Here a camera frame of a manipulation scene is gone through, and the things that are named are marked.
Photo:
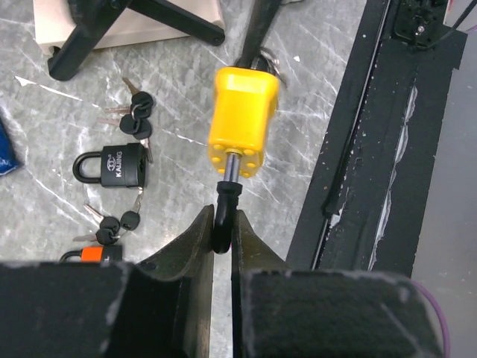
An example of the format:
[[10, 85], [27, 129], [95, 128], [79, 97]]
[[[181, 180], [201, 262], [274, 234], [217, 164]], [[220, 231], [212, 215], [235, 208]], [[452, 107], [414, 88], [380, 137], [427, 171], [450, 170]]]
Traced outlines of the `black padlock key bunch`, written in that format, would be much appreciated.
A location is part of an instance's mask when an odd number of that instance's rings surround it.
[[98, 121], [114, 125], [124, 134], [131, 135], [138, 140], [146, 150], [148, 162], [152, 164], [154, 159], [150, 148], [150, 137], [153, 127], [149, 118], [154, 107], [154, 99], [149, 92], [140, 90], [128, 78], [122, 77], [121, 79], [130, 90], [130, 105], [106, 109], [107, 113], [121, 114], [120, 119], [100, 118]]

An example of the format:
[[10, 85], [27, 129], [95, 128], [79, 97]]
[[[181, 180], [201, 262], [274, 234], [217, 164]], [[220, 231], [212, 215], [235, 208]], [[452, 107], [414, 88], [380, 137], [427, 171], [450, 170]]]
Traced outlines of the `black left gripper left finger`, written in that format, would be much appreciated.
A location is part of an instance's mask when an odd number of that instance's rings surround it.
[[213, 206], [140, 263], [1, 264], [3, 357], [207, 357]]

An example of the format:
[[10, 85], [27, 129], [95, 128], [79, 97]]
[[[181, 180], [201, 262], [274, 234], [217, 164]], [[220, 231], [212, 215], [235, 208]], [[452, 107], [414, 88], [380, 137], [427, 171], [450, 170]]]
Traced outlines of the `orange padlock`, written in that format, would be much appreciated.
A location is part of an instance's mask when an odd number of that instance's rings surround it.
[[78, 258], [82, 263], [100, 263], [122, 261], [123, 246], [87, 246], [82, 249], [68, 251], [59, 259], [61, 263], [69, 261], [71, 258]]

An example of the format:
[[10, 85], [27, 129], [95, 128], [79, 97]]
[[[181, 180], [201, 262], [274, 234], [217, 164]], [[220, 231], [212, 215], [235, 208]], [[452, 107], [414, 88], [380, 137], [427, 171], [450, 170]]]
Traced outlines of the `orange padlock key bunch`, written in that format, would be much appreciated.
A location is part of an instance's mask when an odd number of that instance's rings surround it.
[[141, 222], [139, 211], [143, 197], [144, 189], [140, 187], [133, 206], [124, 212], [120, 219], [114, 216], [105, 216], [94, 209], [90, 204], [84, 204], [86, 211], [97, 222], [98, 229], [91, 234], [76, 236], [72, 241], [97, 242], [103, 246], [116, 244], [126, 233], [134, 231], [139, 226]]

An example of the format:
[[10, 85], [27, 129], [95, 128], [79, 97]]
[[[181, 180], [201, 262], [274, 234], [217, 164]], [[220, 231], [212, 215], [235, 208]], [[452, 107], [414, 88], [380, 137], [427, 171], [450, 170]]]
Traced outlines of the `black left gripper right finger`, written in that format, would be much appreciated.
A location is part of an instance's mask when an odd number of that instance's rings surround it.
[[423, 294], [399, 274], [287, 266], [238, 211], [235, 357], [443, 357]]

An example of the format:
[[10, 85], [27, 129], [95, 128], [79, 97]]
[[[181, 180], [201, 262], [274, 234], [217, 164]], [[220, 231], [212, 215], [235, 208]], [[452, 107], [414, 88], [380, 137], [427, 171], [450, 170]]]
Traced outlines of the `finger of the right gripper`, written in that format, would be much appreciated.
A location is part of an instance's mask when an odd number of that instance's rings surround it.
[[254, 2], [241, 54], [233, 64], [234, 67], [251, 69], [250, 65], [259, 55], [260, 48], [279, 13], [281, 3], [279, 0]]

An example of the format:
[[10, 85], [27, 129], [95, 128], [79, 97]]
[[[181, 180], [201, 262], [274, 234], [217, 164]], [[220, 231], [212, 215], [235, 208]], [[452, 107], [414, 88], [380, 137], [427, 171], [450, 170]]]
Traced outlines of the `black padlock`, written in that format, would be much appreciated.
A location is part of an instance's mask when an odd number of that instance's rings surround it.
[[[92, 159], [100, 160], [99, 177], [83, 174], [83, 163]], [[133, 142], [82, 153], [75, 159], [72, 173], [81, 183], [100, 184], [104, 188], [144, 188], [147, 164], [145, 147], [140, 142]]]

